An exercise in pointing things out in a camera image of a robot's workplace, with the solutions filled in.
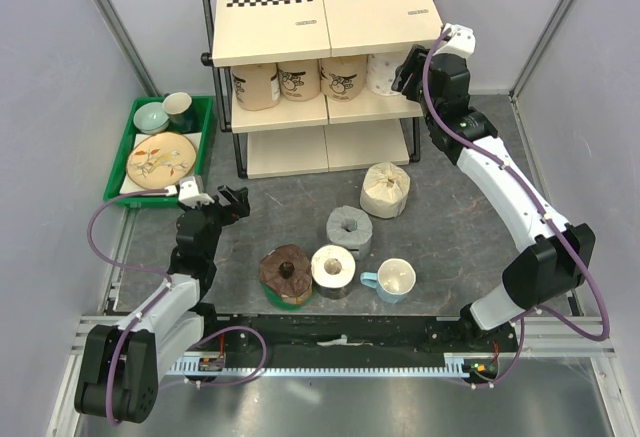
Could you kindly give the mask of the white paper roll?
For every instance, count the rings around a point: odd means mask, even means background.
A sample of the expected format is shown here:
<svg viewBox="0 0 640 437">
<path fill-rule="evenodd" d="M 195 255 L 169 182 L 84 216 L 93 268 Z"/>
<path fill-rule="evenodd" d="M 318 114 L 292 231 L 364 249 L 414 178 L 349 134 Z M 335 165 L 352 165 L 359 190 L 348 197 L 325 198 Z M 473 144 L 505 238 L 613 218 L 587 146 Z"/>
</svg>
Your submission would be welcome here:
<svg viewBox="0 0 640 437">
<path fill-rule="evenodd" d="M 397 95 L 392 89 L 396 77 L 396 70 L 401 66 L 408 51 L 385 52 L 369 54 L 367 57 L 366 85 L 367 88 L 380 96 Z"/>
<path fill-rule="evenodd" d="M 311 259 L 315 289 L 321 296 L 332 300 L 345 298 L 349 294 L 355 271 L 353 255 L 341 246 L 325 245 Z"/>
</svg>

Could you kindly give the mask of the tan roll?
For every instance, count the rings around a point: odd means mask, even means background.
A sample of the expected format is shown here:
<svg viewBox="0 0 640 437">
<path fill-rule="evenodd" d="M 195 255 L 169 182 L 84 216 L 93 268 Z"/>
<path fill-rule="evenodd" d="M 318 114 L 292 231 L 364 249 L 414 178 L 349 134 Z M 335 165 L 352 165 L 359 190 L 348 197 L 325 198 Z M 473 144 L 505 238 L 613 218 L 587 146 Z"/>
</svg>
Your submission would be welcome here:
<svg viewBox="0 0 640 437">
<path fill-rule="evenodd" d="M 281 98 L 275 63 L 234 66 L 231 68 L 236 100 L 247 111 L 275 107 Z"/>
<path fill-rule="evenodd" d="M 285 98 L 304 102 L 321 92 L 319 62 L 315 59 L 277 64 L 280 89 Z"/>
<path fill-rule="evenodd" d="M 321 91 L 335 101 L 351 101 L 365 87 L 366 69 L 366 55 L 321 59 Z"/>
</svg>

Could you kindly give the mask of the dark brown roll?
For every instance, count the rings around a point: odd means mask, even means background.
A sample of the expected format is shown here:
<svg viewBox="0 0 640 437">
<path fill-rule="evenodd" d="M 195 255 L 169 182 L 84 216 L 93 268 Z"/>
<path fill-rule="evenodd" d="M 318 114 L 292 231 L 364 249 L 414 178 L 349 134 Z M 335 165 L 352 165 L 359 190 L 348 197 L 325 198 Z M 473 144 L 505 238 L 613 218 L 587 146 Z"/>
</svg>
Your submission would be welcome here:
<svg viewBox="0 0 640 437">
<path fill-rule="evenodd" d="M 259 282 L 273 306 L 298 309 L 313 292 L 310 259 L 294 244 L 277 247 L 260 261 Z"/>
</svg>

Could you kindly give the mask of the cream roll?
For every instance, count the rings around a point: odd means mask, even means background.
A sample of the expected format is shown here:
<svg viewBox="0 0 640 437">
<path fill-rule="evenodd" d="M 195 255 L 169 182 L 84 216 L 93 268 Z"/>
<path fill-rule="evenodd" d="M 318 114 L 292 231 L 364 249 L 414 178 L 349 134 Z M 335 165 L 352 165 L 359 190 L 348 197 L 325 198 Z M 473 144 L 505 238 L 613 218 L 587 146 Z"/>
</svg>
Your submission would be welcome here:
<svg viewBox="0 0 640 437">
<path fill-rule="evenodd" d="M 383 162 L 371 166 L 363 180 L 360 207 L 366 213 L 391 219 L 404 211 L 411 178 L 399 166 Z"/>
</svg>

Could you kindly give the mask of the grey paper roll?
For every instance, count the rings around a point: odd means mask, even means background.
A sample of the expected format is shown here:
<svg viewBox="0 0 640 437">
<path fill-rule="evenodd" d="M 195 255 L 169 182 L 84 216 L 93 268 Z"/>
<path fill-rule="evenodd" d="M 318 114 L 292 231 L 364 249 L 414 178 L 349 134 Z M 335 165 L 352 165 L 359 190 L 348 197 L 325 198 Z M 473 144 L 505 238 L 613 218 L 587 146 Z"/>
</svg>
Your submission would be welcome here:
<svg viewBox="0 0 640 437">
<path fill-rule="evenodd" d="M 347 249 L 355 260 L 361 260 L 370 252 L 373 224 L 363 210 L 342 206 L 329 215 L 326 235 L 331 244 Z"/>
</svg>

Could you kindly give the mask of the white paper roll front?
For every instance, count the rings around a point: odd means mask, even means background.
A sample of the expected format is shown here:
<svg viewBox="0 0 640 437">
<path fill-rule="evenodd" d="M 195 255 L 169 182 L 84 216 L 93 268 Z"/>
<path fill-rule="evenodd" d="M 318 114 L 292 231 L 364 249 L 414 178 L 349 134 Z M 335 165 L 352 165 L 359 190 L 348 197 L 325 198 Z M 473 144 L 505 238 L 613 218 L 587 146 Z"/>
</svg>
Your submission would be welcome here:
<svg viewBox="0 0 640 437">
<path fill-rule="evenodd" d="M 315 289 L 321 296 L 332 300 L 345 298 L 349 294 L 355 271 L 353 255 L 341 246 L 325 245 L 311 259 Z"/>
</svg>

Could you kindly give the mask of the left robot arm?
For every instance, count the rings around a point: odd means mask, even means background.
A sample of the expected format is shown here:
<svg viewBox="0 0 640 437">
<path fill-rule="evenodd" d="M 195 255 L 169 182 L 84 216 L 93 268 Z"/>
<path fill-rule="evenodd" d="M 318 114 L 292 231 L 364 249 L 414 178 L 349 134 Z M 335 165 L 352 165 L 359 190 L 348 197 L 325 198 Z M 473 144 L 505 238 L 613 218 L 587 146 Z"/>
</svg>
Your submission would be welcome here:
<svg viewBox="0 0 640 437">
<path fill-rule="evenodd" d="M 74 396 L 75 410 L 117 426 L 150 414 L 159 382 L 192 345 L 208 350 L 219 339 L 215 310 L 202 302 L 216 276 L 215 255 L 224 227 L 250 214 L 249 191 L 222 185 L 209 195 L 200 177 L 154 189 L 174 196 L 182 214 L 159 287 L 134 311 L 88 333 Z"/>
</svg>

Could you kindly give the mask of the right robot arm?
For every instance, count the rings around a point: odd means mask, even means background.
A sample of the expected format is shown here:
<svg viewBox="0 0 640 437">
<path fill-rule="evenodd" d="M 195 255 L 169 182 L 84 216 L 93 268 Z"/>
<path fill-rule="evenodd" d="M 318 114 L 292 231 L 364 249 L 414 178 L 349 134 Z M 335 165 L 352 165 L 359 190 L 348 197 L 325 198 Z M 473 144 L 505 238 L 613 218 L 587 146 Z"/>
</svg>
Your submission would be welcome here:
<svg viewBox="0 0 640 437">
<path fill-rule="evenodd" d="M 501 283 L 461 312 L 459 341 L 477 351 L 493 340 L 494 329 L 592 284 L 588 265 L 595 235 L 586 224 L 570 224 L 528 181 L 497 129 L 471 106 L 469 81 L 465 59 L 451 46 L 415 45 L 397 68 L 392 88 L 420 104 L 433 144 L 482 191 L 519 252 Z"/>
</svg>

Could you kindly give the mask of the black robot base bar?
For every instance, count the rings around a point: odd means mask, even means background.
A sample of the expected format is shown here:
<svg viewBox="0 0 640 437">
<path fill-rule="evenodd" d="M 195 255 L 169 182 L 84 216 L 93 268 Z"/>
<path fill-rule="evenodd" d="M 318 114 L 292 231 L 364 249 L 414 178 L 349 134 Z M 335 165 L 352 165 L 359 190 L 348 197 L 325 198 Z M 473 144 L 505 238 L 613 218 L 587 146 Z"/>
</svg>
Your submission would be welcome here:
<svg viewBox="0 0 640 437">
<path fill-rule="evenodd" d="M 196 344 L 194 351 L 221 354 L 229 370 L 251 368 L 263 356 L 268 369 L 399 369 L 436 367 L 446 354 L 494 357 L 516 350 L 516 331 L 508 324 L 475 334 L 458 318 L 305 314 L 220 314 L 205 331 L 222 337 Z"/>
</svg>

